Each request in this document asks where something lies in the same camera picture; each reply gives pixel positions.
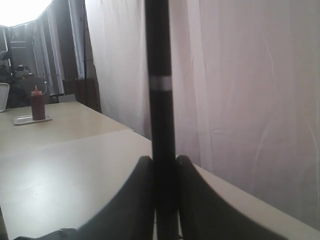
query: red condiment bottle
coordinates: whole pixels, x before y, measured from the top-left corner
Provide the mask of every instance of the red condiment bottle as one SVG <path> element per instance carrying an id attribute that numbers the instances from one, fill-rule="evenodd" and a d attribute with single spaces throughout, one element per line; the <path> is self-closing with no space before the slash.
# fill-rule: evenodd
<path id="1" fill-rule="evenodd" d="M 37 85 L 35 85 L 34 91 L 31 92 L 30 98 L 32 119 L 34 121 L 46 119 L 45 96 L 42 94 L 42 91 L 38 90 Z"/>

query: curtain fold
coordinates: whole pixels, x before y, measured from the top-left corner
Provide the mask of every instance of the curtain fold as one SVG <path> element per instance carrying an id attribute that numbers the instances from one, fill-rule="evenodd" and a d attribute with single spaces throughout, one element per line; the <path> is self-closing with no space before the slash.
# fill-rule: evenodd
<path id="1" fill-rule="evenodd" d="M 102 112 L 150 136 L 143 0 L 86 0 Z M 178 154 L 320 230 L 320 1 L 171 0 Z"/>

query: black pole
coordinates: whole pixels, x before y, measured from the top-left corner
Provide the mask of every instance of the black pole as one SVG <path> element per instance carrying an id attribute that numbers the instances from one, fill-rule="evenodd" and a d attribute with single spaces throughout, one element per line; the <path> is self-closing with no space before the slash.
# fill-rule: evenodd
<path id="1" fill-rule="evenodd" d="M 85 105 L 88 106 L 88 77 L 87 77 L 87 46 L 86 46 L 86 32 L 87 32 L 87 25 L 86 25 L 86 18 L 87 11 L 86 11 L 86 1 L 83 0 L 83 70 L 84 70 L 84 102 Z"/>
<path id="2" fill-rule="evenodd" d="M 4 37 L 5 37 L 6 47 L 8 49 L 7 54 L 9 55 L 9 60 L 10 60 L 10 72 L 13 77 L 16 77 L 16 70 L 15 70 L 14 58 L 13 58 L 12 47 L 11 47 L 11 29 L 7 27 L 4 28 Z"/>
<path id="3" fill-rule="evenodd" d="M 178 239 L 177 170 L 168 0 L 145 0 L 147 63 L 159 240 Z"/>

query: white curtain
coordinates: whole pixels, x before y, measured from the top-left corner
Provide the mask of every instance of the white curtain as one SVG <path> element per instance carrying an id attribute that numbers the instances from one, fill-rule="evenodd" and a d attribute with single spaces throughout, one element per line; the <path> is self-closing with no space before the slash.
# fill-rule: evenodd
<path id="1" fill-rule="evenodd" d="M 150 136 L 143 0 L 86 0 L 102 111 Z M 320 1 L 171 0 L 178 154 L 320 229 Z"/>

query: bright light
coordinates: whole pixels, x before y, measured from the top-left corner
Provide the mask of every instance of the bright light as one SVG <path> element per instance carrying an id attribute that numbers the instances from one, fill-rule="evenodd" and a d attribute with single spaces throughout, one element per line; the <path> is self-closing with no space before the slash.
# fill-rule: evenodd
<path id="1" fill-rule="evenodd" d="M 53 0 L 0 0 L 0 25 L 13 27 L 36 20 Z"/>

